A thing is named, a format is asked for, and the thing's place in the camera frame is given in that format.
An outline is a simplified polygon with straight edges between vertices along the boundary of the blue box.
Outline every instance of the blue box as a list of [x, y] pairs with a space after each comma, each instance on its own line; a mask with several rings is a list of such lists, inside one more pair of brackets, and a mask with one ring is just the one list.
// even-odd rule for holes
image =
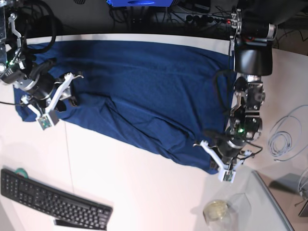
[[170, 6], [173, 0], [107, 0], [107, 3], [115, 6]]

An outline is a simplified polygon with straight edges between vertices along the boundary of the black cable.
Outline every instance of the black cable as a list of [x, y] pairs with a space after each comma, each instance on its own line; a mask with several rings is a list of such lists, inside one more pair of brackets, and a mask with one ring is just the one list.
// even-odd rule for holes
[[114, 14], [113, 14], [113, 12], [111, 11], [111, 9], [109, 10], [109, 16], [112, 18], [112, 20], [113, 20], [113, 26], [112, 26], [112, 29], [111, 29], [111, 31], [113, 31], [114, 29], [115, 29], [115, 25], [116, 25], [116, 20], [115, 20], [115, 16], [114, 16]]
[[168, 7], [166, 7], [166, 13], [167, 13], [167, 15], [168, 15], [168, 18], [169, 18], [170, 22], [173, 24], [173, 21], [172, 21], [172, 18], [171, 18], [171, 14], [170, 14], [170, 12], [168, 11]]
[[208, 30], [210, 30], [210, 29], [212, 29], [212, 28], [214, 28], [214, 27], [217, 27], [220, 23], [221, 23], [221, 22], [215, 23], [215, 24], [212, 25], [212, 26], [209, 26], [209, 27], [207, 27], [207, 28], [204, 28], [204, 29], [200, 30], [198, 33], [200, 33], [200, 32], [205, 32], [205, 31], [208, 31]]
[[178, 24], [180, 24], [180, 25], [181, 25], [181, 23], [180, 23], [177, 19], [172, 18], [171, 20], [172, 20], [172, 21], [176, 21]]
[[156, 17], [156, 22], [159, 24], [158, 17], [157, 17], [157, 12], [155, 12], [155, 17]]
[[166, 12], [164, 13], [164, 17], [163, 17], [162, 23], [164, 23], [164, 21], [165, 21], [165, 16], [166, 16]]
[[302, 32], [300, 30], [291, 30], [291, 31], [285, 32], [283, 35], [281, 35], [280, 38], [277, 41], [279, 42], [284, 36], [286, 36], [286, 35], [288, 35], [290, 33], [296, 32], [296, 31], [299, 32], [299, 34], [300, 34], [300, 36], [302, 38], [302, 42], [305, 42], [308, 39], [308, 37], [304, 38], [304, 36], [303, 36], [303, 34], [302, 34]]
[[277, 48], [279, 49], [279, 41], [277, 37], [276, 37], [276, 41], [277, 41]]
[[2, 102], [2, 101], [0, 101], [0, 104], [5, 104], [5, 105], [12, 105], [12, 106], [24, 106], [24, 105], [21, 105], [21, 104], [19, 104], [19, 103], [7, 103], [7, 102]]
[[180, 16], [178, 16], [174, 11], [171, 12], [174, 16], [176, 16], [178, 19], [180, 19], [182, 22], [186, 23], [184, 19], [182, 19]]
[[129, 22], [128, 22], [128, 12], [125, 10], [122, 10], [122, 15], [125, 18], [126, 28], [129, 31]]
[[[226, 70], [219, 70], [215, 73], [214, 75], [214, 84], [216, 87], [216, 92], [217, 92], [217, 96], [218, 96], [218, 101], [220, 106], [222, 107], [222, 109], [224, 110], [223, 113], [228, 113], [229, 112], [229, 107], [225, 105], [224, 100], [222, 99], [222, 96], [220, 94], [220, 90], [219, 90], [219, 84], [218, 84], [218, 77], [222, 74], [228, 73], [228, 72], [233, 72], [233, 70], [230, 69], [226, 69]], [[230, 82], [228, 80], [228, 77], [226, 78], [226, 82], [227, 82], [227, 94], [230, 92], [230, 89], [232, 86], [230, 86]]]
[[229, 41], [229, 49], [228, 49], [228, 69], [230, 70], [230, 56], [231, 56], [231, 39]]
[[27, 48], [26, 50], [31, 54], [45, 53], [54, 45], [54, 43], [56, 41], [57, 31], [56, 31], [55, 16], [53, 14], [53, 11], [49, 7], [49, 5], [45, 2], [43, 2], [42, 0], [27, 0], [27, 1], [25, 1], [25, 5], [27, 6], [28, 4], [41, 6], [47, 11], [48, 15], [50, 16], [50, 20], [51, 20], [51, 40], [50, 40], [49, 44], [42, 49]]
[[118, 18], [117, 23], [125, 23], [126, 22], [125, 17], [123, 16], [123, 14], [122, 14], [123, 19], [118, 15], [118, 10], [115, 10], [115, 15]]
[[231, 14], [231, 12], [232, 11], [225, 11], [222, 7], [220, 7], [220, 6], [215, 6], [215, 8], [217, 9], [217, 10], [219, 10], [219, 12], [214, 12], [214, 13], [211, 13], [211, 15], [213, 15], [213, 16], [218, 16], [218, 17], [221, 17], [220, 15], [216, 15], [217, 13], [220, 13], [221, 15], [222, 15], [222, 17], [223, 18], [226, 18], [223, 14], [225, 13], [227, 16], [230, 16]]
[[263, 151], [263, 147], [258, 146], [258, 145], [255, 145], [255, 144], [253, 144], [253, 143], [251, 143], [251, 142], [249, 142], [249, 141], [247, 141], [247, 140], [245, 140], [245, 142], [248, 143], [249, 145], [253, 146], [253, 147], [259, 148], [260, 150], [257, 151], [256, 153], [252, 153], [251, 155], [246, 156], [246, 157], [244, 157], [244, 158], [238, 158], [239, 160], [246, 160], [246, 159], [248, 159], [248, 158], [250, 158], [250, 157], [253, 158], [253, 157], [255, 157], [255, 155], [257, 155], [258, 153], [260, 153], [261, 151]]

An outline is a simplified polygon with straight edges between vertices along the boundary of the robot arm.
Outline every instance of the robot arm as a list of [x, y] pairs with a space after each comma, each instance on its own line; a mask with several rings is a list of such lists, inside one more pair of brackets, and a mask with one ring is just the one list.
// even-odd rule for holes
[[[231, 15], [232, 18], [227, 22], [233, 31], [230, 39], [234, 47], [234, 71], [239, 75], [234, 84], [236, 104], [229, 111], [229, 127], [225, 133], [207, 130], [205, 135], [212, 139], [212, 145], [206, 141], [195, 145], [201, 146], [211, 155], [219, 172], [219, 180], [233, 182], [237, 167], [245, 159], [262, 151], [262, 147], [251, 142], [262, 131], [259, 114], [265, 100], [262, 76], [272, 73], [271, 45], [277, 33], [277, 25], [242, 17], [239, 9], [234, 9]], [[260, 150], [257, 153], [243, 152], [247, 144]]]
[[[18, 8], [26, 6], [28, 2], [39, 4], [50, 14], [51, 28], [54, 31], [51, 42], [46, 48], [29, 49], [26, 44], [26, 32], [22, 36], [15, 27]], [[72, 105], [77, 104], [72, 95], [72, 80], [83, 77], [81, 74], [67, 73], [55, 79], [48, 71], [55, 66], [56, 59], [48, 59], [41, 64], [34, 62], [35, 53], [46, 52], [55, 42], [56, 27], [53, 18], [52, 10], [40, 0], [25, 2], [22, 0], [0, 0], [0, 35], [2, 36], [0, 40], [0, 81], [5, 84], [13, 84], [15, 88], [27, 93], [21, 98], [21, 104], [27, 106], [37, 115], [36, 120], [43, 130], [58, 123], [56, 111], [66, 110], [62, 100], [69, 99]], [[8, 52], [5, 47], [7, 36], [15, 40], [11, 43], [13, 44], [12, 49]]]

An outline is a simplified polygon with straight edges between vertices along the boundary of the green tape roll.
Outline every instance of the green tape roll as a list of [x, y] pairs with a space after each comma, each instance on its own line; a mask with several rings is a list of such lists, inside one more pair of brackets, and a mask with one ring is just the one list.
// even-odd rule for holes
[[28, 174], [27, 174], [26, 170], [24, 170], [23, 168], [18, 168], [18, 169], [15, 171], [15, 173], [16, 173], [17, 175], [20, 175], [20, 176], [24, 177], [24, 178], [28, 178]]

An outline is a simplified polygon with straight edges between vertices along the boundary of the keyboard key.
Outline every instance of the keyboard key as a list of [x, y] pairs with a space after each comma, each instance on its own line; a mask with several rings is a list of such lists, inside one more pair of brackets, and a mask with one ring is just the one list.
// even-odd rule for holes
[[103, 222], [106, 222], [106, 221], [107, 221], [106, 218], [99, 218], [98, 220], [99, 220], [99, 221], [103, 221]]
[[99, 214], [98, 214], [98, 216], [99, 216], [100, 218], [106, 218], [106, 219], [108, 218], [108, 216], [107, 216], [107, 215], [105, 215], [105, 214], [101, 214], [101, 213], [99, 213]]
[[105, 209], [105, 210], [104, 210], [104, 214], [105, 214], [105, 215], [109, 215], [110, 213], [111, 213], [110, 210], [108, 210], [108, 209]]
[[42, 194], [41, 192], [36, 192], [36, 193], [35, 193], [35, 197], [36, 197], [37, 199], [40, 199], [40, 200], [44, 200], [44, 199], [45, 199], [45, 195]]

